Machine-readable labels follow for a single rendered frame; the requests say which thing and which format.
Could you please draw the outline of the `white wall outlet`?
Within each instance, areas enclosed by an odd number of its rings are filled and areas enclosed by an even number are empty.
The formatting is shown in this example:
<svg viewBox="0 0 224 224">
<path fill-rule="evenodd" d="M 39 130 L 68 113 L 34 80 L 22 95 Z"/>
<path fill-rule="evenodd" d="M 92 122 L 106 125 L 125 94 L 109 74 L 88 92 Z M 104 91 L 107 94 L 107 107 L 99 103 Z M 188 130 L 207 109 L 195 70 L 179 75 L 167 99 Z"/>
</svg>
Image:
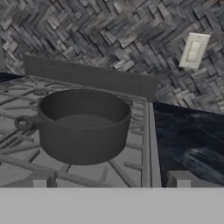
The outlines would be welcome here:
<svg viewBox="0 0 224 224">
<path fill-rule="evenodd" d="M 190 32 L 185 43 L 179 67 L 198 69 L 209 42 L 209 34 Z"/>
</svg>

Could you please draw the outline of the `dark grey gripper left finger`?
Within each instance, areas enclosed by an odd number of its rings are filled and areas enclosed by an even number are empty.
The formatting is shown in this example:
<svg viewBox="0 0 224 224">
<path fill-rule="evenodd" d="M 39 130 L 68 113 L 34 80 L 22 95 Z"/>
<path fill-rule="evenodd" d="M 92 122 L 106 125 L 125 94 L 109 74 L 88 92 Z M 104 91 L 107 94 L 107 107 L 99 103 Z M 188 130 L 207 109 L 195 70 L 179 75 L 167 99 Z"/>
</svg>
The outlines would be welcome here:
<svg viewBox="0 0 224 224">
<path fill-rule="evenodd" d="M 57 187 L 55 171 L 34 171 L 26 178 L 5 185 L 5 187 Z"/>
</svg>

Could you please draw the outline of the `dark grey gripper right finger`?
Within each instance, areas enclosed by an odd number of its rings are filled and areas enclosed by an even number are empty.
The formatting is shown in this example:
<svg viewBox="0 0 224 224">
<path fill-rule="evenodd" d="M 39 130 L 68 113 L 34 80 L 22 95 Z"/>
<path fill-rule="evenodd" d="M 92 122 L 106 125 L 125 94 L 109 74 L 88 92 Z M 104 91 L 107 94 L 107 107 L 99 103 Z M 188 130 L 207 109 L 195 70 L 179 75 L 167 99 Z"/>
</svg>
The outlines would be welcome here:
<svg viewBox="0 0 224 224">
<path fill-rule="evenodd" d="M 189 171 L 168 171 L 167 186 L 176 188 L 219 188 L 221 185 L 197 178 Z"/>
</svg>

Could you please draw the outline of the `grey stove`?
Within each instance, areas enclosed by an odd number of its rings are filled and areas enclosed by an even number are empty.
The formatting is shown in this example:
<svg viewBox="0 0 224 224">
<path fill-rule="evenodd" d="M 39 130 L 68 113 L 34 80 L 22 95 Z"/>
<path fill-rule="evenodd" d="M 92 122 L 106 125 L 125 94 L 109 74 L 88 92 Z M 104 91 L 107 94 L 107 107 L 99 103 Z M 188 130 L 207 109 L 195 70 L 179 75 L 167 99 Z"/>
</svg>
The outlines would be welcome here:
<svg viewBox="0 0 224 224">
<path fill-rule="evenodd" d="M 153 101 L 158 80 L 37 56 L 24 56 L 23 77 L 0 83 L 0 187 L 32 172 L 56 172 L 57 187 L 160 187 Z M 18 116 L 35 116 L 39 100 L 64 90 L 97 90 L 132 101 L 126 145 L 101 164 L 65 164 L 48 156 L 37 129 L 15 126 Z"/>
</svg>

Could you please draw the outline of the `dark grey cooking pot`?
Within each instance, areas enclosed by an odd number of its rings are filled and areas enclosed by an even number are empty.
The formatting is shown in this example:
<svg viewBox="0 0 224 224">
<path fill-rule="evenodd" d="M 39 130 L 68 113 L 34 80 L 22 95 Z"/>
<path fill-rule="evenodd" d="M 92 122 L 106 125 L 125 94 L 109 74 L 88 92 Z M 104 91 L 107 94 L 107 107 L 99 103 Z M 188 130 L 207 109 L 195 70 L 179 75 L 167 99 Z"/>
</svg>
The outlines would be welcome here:
<svg viewBox="0 0 224 224">
<path fill-rule="evenodd" d="M 37 114 L 20 115 L 15 126 L 39 132 L 44 152 L 70 165 L 98 165 L 126 145 L 132 101 L 97 90 L 54 92 L 38 102 Z"/>
</svg>

